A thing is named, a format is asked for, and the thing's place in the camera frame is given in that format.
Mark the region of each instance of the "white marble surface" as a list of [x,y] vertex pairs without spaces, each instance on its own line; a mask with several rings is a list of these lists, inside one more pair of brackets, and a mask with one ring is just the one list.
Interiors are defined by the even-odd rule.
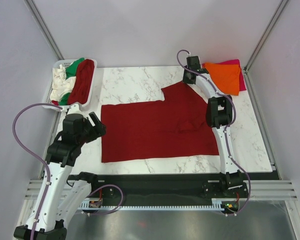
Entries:
[[[101,116],[101,105],[164,100],[161,88],[182,80],[179,66],[97,68],[97,79],[86,113]],[[191,86],[205,101],[201,90]],[[248,172],[271,172],[272,168],[247,91],[233,97],[237,110],[231,137],[236,161]],[[61,116],[58,131],[62,129]],[[189,174],[219,173],[219,156],[136,159],[101,163],[102,139],[83,146],[72,174],[81,171],[95,174]]]

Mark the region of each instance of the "laundry basket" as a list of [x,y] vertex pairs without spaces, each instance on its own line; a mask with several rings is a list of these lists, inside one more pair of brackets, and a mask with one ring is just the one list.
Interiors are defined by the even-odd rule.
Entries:
[[[73,63],[74,61],[76,61],[77,59],[67,59],[67,60],[60,60],[57,61],[54,65],[53,68],[58,69],[59,65],[64,66],[65,68],[69,67],[71,65],[71,63]],[[93,71],[93,75],[92,75],[92,80],[91,80],[91,86],[90,86],[90,91],[89,91],[89,96],[88,96],[88,100],[86,101],[85,104],[82,104],[82,107],[86,107],[89,103],[90,103],[90,99],[91,99],[91,94],[92,94],[92,90],[94,88],[94,81],[96,78],[96,68],[97,68],[97,61],[94,59],[91,59],[94,62],[94,71]],[[47,90],[45,91],[44,97],[42,102],[43,103],[47,103],[47,104],[52,104],[51,100],[50,100],[50,94],[52,92],[52,82],[53,82],[53,76],[51,76],[51,80],[50,80],[50,84],[49,87],[47,88]],[[53,106],[43,106],[45,109],[54,109],[56,111],[58,111],[58,108],[53,107]],[[62,106],[63,108],[68,109],[69,105],[65,105]]]

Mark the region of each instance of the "white wall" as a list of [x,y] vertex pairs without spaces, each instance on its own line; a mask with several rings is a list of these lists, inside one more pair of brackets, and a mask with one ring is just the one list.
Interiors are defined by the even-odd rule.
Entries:
[[[12,239],[29,179],[40,167],[15,142],[12,122],[21,109],[41,102],[56,60],[24,2],[1,0],[0,240]],[[24,115],[17,133],[42,156],[55,113],[37,107]]]
[[280,0],[34,0],[66,59],[176,66],[177,51],[244,66]]
[[250,74],[278,168],[300,200],[300,0],[290,1]]

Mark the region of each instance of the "orange cloth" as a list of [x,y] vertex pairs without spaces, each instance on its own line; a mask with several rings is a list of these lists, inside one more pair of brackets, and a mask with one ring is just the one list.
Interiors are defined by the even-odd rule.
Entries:
[[241,68],[237,64],[221,65],[206,62],[204,67],[209,71],[212,81],[225,94],[239,95],[239,76]]

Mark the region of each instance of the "pink cloth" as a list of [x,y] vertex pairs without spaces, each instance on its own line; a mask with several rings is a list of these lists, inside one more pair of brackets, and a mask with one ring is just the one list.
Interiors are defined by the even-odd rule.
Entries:
[[[229,60],[229,61],[223,61],[217,64],[221,64],[221,65],[232,65],[232,64],[238,64],[240,66],[240,61],[239,59],[234,59],[234,60]],[[245,80],[244,80],[244,75],[242,74],[242,71],[240,72],[240,76],[239,76],[239,90],[240,91],[245,91],[246,89],[246,85],[245,85]]]

